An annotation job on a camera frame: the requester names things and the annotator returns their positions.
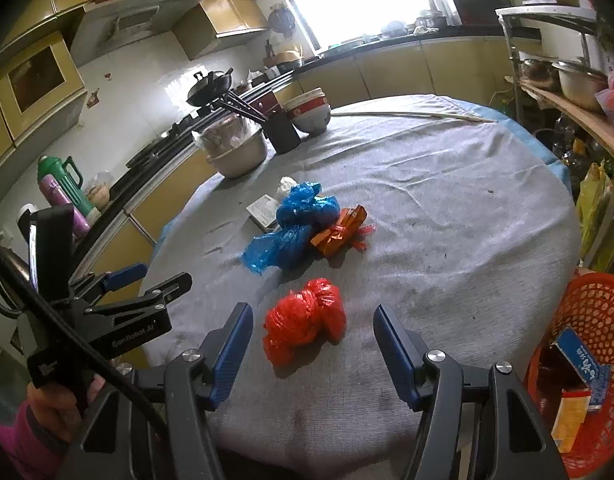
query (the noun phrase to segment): purple bottle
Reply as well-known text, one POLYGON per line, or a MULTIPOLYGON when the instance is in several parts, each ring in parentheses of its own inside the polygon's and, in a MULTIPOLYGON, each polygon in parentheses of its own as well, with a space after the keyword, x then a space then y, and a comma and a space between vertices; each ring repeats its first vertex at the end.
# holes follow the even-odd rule
MULTIPOLYGON (((53 175, 45 175, 38 182, 40 192, 44 195, 50 205, 71 204, 71 200, 58 184, 58 181, 53 175)), ((89 232, 89 224, 82 213, 74 206, 73 208, 73 233, 79 240, 84 238, 89 232)))

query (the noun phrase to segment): red and white bowl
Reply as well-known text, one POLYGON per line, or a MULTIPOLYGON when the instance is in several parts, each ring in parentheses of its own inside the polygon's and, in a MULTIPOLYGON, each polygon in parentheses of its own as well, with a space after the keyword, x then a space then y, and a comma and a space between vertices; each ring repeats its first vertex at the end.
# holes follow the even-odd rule
POLYGON ((322 88, 287 101, 285 109, 293 125, 306 134, 321 134, 331 120, 331 106, 322 88))

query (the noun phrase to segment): range hood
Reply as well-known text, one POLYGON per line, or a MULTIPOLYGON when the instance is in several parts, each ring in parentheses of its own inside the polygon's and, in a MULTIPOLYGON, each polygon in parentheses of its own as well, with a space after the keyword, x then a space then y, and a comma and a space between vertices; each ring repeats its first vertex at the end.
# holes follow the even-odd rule
POLYGON ((69 49, 76 66, 107 52, 171 30, 200 0, 94 0, 69 49))

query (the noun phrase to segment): orange basket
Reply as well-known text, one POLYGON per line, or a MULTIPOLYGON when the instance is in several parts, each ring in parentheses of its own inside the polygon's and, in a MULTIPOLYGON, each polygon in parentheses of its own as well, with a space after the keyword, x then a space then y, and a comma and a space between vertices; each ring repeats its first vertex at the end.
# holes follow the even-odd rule
POLYGON ((527 370, 527 390, 536 403, 542 348, 567 326, 576 331, 599 363, 612 366, 612 382, 602 410, 587 414, 573 449, 562 455, 569 477, 579 478, 599 468, 614 454, 614 276, 592 272, 569 282, 527 370))

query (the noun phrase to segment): wooden shelf board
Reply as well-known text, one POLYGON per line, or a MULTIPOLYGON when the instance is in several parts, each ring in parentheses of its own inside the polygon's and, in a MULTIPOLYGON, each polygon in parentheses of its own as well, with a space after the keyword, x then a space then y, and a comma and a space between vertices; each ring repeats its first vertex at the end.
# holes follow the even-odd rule
POLYGON ((543 90, 529 82, 521 80, 520 86, 533 98, 540 98, 548 102, 573 119, 586 132, 595 137, 602 144, 603 148, 614 157, 614 125, 609 122, 606 116, 583 110, 562 95, 543 90))

